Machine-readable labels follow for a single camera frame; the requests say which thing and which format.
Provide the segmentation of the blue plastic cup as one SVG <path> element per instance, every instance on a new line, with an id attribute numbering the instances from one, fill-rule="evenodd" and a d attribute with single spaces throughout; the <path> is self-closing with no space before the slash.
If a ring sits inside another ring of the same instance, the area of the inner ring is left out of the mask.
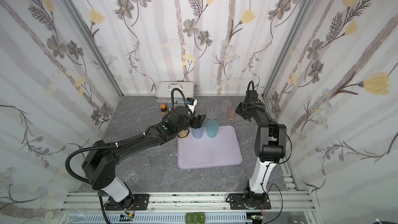
<path id="1" fill-rule="evenodd" d="M 196 124 L 191 128 L 191 132 L 195 139 L 200 139 L 203 136 L 204 124 Z"/>

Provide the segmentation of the teal plastic cup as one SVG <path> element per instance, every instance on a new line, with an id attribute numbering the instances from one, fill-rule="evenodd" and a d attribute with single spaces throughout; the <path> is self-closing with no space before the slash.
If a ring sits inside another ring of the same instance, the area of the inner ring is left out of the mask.
<path id="1" fill-rule="evenodd" d="M 215 138 L 219 130 L 219 122 L 211 119 L 206 122 L 206 133 L 209 138 Z"/>

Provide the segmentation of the pink drinking glass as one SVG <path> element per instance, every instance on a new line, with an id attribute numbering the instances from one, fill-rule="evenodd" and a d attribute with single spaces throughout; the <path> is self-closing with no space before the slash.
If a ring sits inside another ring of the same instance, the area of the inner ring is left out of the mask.
<path id="1" fill-rule="evenodd" d="M 237 113 L 235 112 L 235 107 L 234 106 L 230 106 L 227 109 L 227 119 L 232 121 L 232 120 L 234 120 L 236 118 L 236 116 L 237 116 Z"/>

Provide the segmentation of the lilac plastic tray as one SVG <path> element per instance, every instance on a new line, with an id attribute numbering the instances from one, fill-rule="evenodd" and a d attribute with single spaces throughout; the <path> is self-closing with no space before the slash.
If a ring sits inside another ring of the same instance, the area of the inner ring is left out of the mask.
<path id="1" fill-rule="evenodd" d="M 188 135 L 177 139 L 177 165 L 181 170 L 236 166 L 243 158 L 234 127 L 221 126 L 214 138 L 204 131 L 200 139 Z"/>

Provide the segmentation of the amber drinking glass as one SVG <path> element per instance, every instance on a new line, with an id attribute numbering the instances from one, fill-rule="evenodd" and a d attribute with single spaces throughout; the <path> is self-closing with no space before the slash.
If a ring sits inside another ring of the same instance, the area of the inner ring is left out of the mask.
<path id="1" fill-rule="evenodd" d="M 189 135 L 189 133 L 190 133 L 190 130 L 189 129 L 185 129 L 185 130 L 180 131 L 177 134 L 177 136 L 178 136 L 179 139 L 184 139 L 184 138 L 186 138 Z"/>

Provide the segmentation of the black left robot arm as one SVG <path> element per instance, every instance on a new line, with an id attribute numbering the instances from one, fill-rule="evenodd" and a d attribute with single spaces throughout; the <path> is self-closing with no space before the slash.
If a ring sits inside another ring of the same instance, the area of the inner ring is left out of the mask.
<path id="1" fill-rule="evenodd" d="M 97 191 L 99 198 L 108 196 L 108 201 L 100 202 L 104 211 L 134 211 L 138 208 L 138 198 L 126 183 L 116 175 L 116 165 L 130 155 L 163 145 L 179 136 L 182 131 L 197 129 L 203 125 L 205 115 L 195 115 L 189 107 L 192 100 L 183 98 L 182 105 L 171 105 L 170 111 L 161 120 L 148 126 L 141 134 L 122 141 L 105 143 L 97 141 L 91 147 L 72 152 L 65 160 L 65 169 L 73 178 L 89 184 Z M 84 177 L 76 174 L 70 165 L 80 153 L 87 153 L 82 163 Z"/>

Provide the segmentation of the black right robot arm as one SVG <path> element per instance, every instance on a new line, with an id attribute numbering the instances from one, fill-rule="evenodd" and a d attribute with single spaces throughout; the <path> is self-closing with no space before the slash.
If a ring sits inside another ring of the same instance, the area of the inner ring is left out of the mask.
<path id="1" fill-rule="evenodd" d="M 257 124 L 255 139 L 255 170 L 244 189 L 243 203 L 248 209 L 266 209 L 267 184 L 276 165 L 283 164 L 286 156 L 287 128 L 277 123 L 267 112 L 265 104 L 259 99 L 253 81 L 250 81 L 244 100 L 235 112 L 246 121 L 254 120 Z"/>

